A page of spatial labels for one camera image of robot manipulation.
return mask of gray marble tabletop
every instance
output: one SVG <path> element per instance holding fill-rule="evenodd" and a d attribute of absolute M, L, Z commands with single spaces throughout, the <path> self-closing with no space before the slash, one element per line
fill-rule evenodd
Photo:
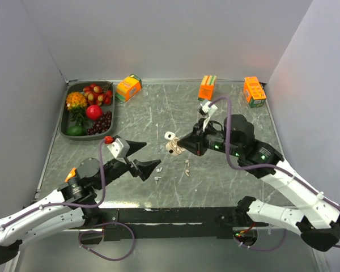
<path fill-rule="evenodd" d="M 143 89 L 125 104 L 117 104 L 114 113 L 113 135 L 133 141 L 145 141 L 147 146 L 130 159 L 140 161 L 161 159 L 161 173 L 154 172 L 142 182 L 129 173 L 107 186 L 106 201 L 101 207 L 216 207 L 236 206 L 244 196 L 285 206 L 289 201 L 268 184 L 244 171 L 231 169 L 225 154 L 207 151 L 197 157 L 185 152 L 171 156 L 165 149 L 166 131 L 177 136 L 189 133 L 198 121 L 198 90 L 200 82 L 145 84 Z M 279 150 L 277 136 L 266 105 L 249 108 L 243 85 L 219 83 L 213 97 L 230 95 L 233 113 L 243 114 L 255 127 L 256 138 Z M 218 106 L 213 120 L 223 123 L 227 114 L 226 102 Z M 64 138 L 58 131 L 53 144 L 40 197 L 61 184 L 73 167 L 85 158 L 97 157 L 99 141 L 77 142 Z M 105 148 L 104 159 L 111 153 Z M 190 175 L 185 175 L 185 160 L 190 161 Z M 161 176 L 156 183 L 155 176 Z"/>

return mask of gray tray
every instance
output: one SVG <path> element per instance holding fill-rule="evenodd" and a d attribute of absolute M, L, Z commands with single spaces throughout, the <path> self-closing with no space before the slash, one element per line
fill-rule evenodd
<path fill-rule="evenodd" d="M 63 137 L 75 140 L 75 141 L 91 141 L 91 140 L 98 140 L 98 139 L 103 139 L 105 136 L 109 135 L 111 132 L 111 129 L 113 127 L 113 116 L 114 116 L 114 102 L 116 99 L 114 99 L 114 94 L 112 97 L 112 104 L 111 105 L 102 105 L 101 109 L 103 112 L 106 111 L 111 111 L 112 112 L 112 119 L 111 119 L 111 126 L 106 132 L 97 134 L 97 135 L 85 135 L 85 136 L 69 136 L 66 135 L 66 131 L 69 127 L 75 125 L 74 122 L 70 121 L 71 114 L 69 111 L 66 109 L 66 103 L 65 100 L 67 98 L 67 95 L 70 94 L 71 92 L 83 92 L 83 88 L 85 86 L 89 86 L 90 84 L 97 84 L 100 87 L 105 86 L 108 82 L 105 81 L 89 81 L 89 82 L 79 82 L 76 84 L 73 84 L 71 86 L 68 86 L 66 94 L 64 96 L 64 102 L 62 103 L 62 109 L 61 109 L 61 120 L 60 120 L 60 127 L 59 130 Z M 87 130 L 92 126 L 92 121 L 88 120 L 88 124 L 84 126 L 84 128 Z"/>

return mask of orange box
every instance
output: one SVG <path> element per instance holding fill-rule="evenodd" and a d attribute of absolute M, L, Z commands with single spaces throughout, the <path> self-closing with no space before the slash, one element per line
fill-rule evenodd
<path fill-rule="evenodd" d="M 256 76 L 244 78 L 243 93 L 251 108 L 263 106 L 266 94 Z"/>
<path fill-rule="evenodd" d="M 214 92 L 215 83 L 216 75 L 205 75 L 203 77 L 202 83 L 200 84 L 198 100 L 203 99 L 211 100 L 211 97 Z"/>
<path fill-rule="evenodd" d="M 142 88 L 141 78 L 131 74 L 121 81 L 116 88 L 116 100 L 124 103 L 133 97 Z"/>

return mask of orange object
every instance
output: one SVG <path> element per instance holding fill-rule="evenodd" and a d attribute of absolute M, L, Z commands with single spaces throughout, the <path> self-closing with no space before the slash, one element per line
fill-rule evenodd
<path fill-rule="evenodd" d="M 244 78 L 243 93 L 251 108 L 260 107 L 266 101 L 266 94 L 256 76 Z"/>
<path fill-rule="evenodd" d="M 214 87 L 216 83 L 216 75 L 205 75 L 199 89 L 198 100 L 208 99 L 211 100 L 213 96 Z"/>
<path fill-rule="evenodd" d="M 114 139 L 111 136 L 106 136 L 106 137 L 104 137 L 104 139 L 105 139 L 104 143 L 106 145 L 109 145 L 110 143 L 114 142 Z"/>
<path fill-rule="evenodd" d="M 75 176 L 75 168 L 72 168 L 72 170 L 70 171 L 70 173 L 69 173 L 68 176 L 66 177 L 65 182 L 68 182 L 69 179 L 70 179 L 71 177 L 74 177 L 74 176 Z"/>
<path fill-rule="evenodd" d="M 116 99 L 120 103 L 128 101 L 142 88 L 141 78 L 131 74 L 123 81 L 121 81 L 116 88 Z"/>

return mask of purple cable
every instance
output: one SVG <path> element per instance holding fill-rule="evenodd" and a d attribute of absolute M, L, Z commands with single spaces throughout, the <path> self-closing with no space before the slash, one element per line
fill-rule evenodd
<path fill-rule="evenodd" d="M 103 223 L 103 224 L 94 225 L 93 227 L 102 227 L 102 226 L 111 225 L 111 224 L 112 224 L 112 225 L 120 225 L 120 226 L 123 226 L 123 227 L 127 228 L 127 229 L 129 230 L 130 234 L 131 234 L 131 239 L 132 239 L 131 248 L 130 248 L 130 250 L 129 250 L 124 256 L 122 256 L 121 258 L 116 258 L 116 259 L 108 258 L 108 257 L 106 257 L 106 256 L 104 256 L 104 255 L 98 253 L 97 251 L 94 251 L 93 249 L 88 248 L 87 246 L 85 246 L 85 245 L 83 245 L 83 244 L 81 243 L 81 240 L 80 240 L 80 239 L 82 238 L 82 236 L 83 236 L 85 233 L 97 233 L 97 234 L 102 234 L 102 232 L 100 232 L 100 231 L 85 231 L 85 232 L 82 232 L 82 233 L 78 236 L 78 242 L 79 242 L 79 245 L 80 245 L 82 248 L 88 250 L 89 252 L 92 252 L 93 254 L 95 254 L 95 255 L 97 255 L 98 257 L 101 257 L 101 258 L 103 258 L 103 259 L 105 259 L 105 260 L 107 260 L 107 261 L 114 261 L 114 262 L 116 262 L 116 261 L 122 261 L 123 259 L 127 258 L 128 256 L 130 256 L 130 254 L 131 254 L 131 253 L 134 251 L 134 249 L 135 249 L 135 234 L 134 234 L 134 232 L 132 231 L 132 229 L 131 229 L 130 227 L 128 227 L 127 225 L 122 224 L 122 223 L 120 223 L 120 222 L 108 222 L 108 223 Z"/>
<path fill-rule="evenodd" d="M 247 249 L 250 249 L 250 250 L 253 250 L 253 251 L 262 251 L 262 252 L 269 252 L 269 251 L 274 251 L 276 249 L 279 249 L 283 243 L 286 241 L 286 237 L 287 237 L 287 231 L 284 230 L 283 232 L 283 236 L 282 236 L 282 240 L 278 243 L 278 245 L 272 247 L 272 248 L 254 248 L 254 247 L 248 247 L 244 244 L 241 244 L 237 239 L 234 239 L 236 240 L 236 242 L 242 247 L 242 248 L 247 248 Z"/>
<path fill-rule="evenodd" d="M 289 171 L 277 166 L 277 165 L 272 165 L 272 164 L 257 164 L 257 165 L 251 165 L 251 166 L 244 166 L 244 167 L 238 167 L 236 165 L 234 165 L 231 161 L 231 156 L 230 156 L 230 149 L 231 149 L 231 118 L 232 118 L 232 101 L 228 96 L 221 96 L 217 99 L 215 99 L 214 101 L 212 101 L 210 103 L 210 107 L 219 102 L 220 100 L 225 99 L 228 103 L 228 113 L 227 113 L 227 129 L 226 129 L 226 158 L 227 158 L 227 162 L 229 164 L 229 166 L 234 169 L 234 170 L 252 170 L 252 169 L 258 169 L 258 168 L 273 168 L 276 170 L 279 170 L 283 173 L 285 173 L 286 175 L 288 175 L 289 177 L 294 177 L 294 175 L 292 173 L 289 173 Z M 314 188 L 312 188 L 310 185 L 308 185 L 307 183 L 305 183 L 303 180 L 301 180 L 298 177 L 294 177 L 294 180 L 296 180 L 297 182 L 301 183 L 303 186 L 305 186 L 308 190 L 310 190 L 314 195 L 318 195 L 318 191 L 315 190 Z M 323 200 L 333 206 L 335 209 L 337 209 L 340 212 L 340 205 L 335 204 L 333 201 L 331 201 L 330 199 L 328 199 L 327 197 L 324 197 Z"/>
<path fill-rule="evenodd" d="M 102 158 L 102 145 L 105 142 L 105 139 L 103 139 L 100 144 L 99 144 L 99 149 L 98 149 L 98 160 L 100 162 L 100 175 L 101 175 L 101 185 L 102 185 L 102 198 L 101 200 L 93 205 L 84 205 L 84 204 L 76 204 L 76 203 L 49 203 L 49 204 L 44 204 L 42 205 L 43 208 L 46 207 L 51 207 L 51 206 L 68 206 L 68 207 L 78 207 L 78 208 L 97 208 L 98 206 L 100 206 L 105 199 L 105 195 L 106 195 L 106 183 L 105 183 L 105 177 L 104 177 L 104 168 L 103 168 L 103 158 Z M 39 210 L 40 208 L 34 208 L 32 210 L 29 210 L 27 212 L 25 212 L 24 214 L 18 216 L 17 218 L 14 218 L 13 220 L 7 222 L 6 224 L 3 224 L 2 226 L 4 228 L 7 228 L 8 226 L 10 226 L 11 224 L 15 223 L 16 221 L 20 220 L 21 218 L 24 218 L 25 216 L 33 213 L 34 211 Z"/>

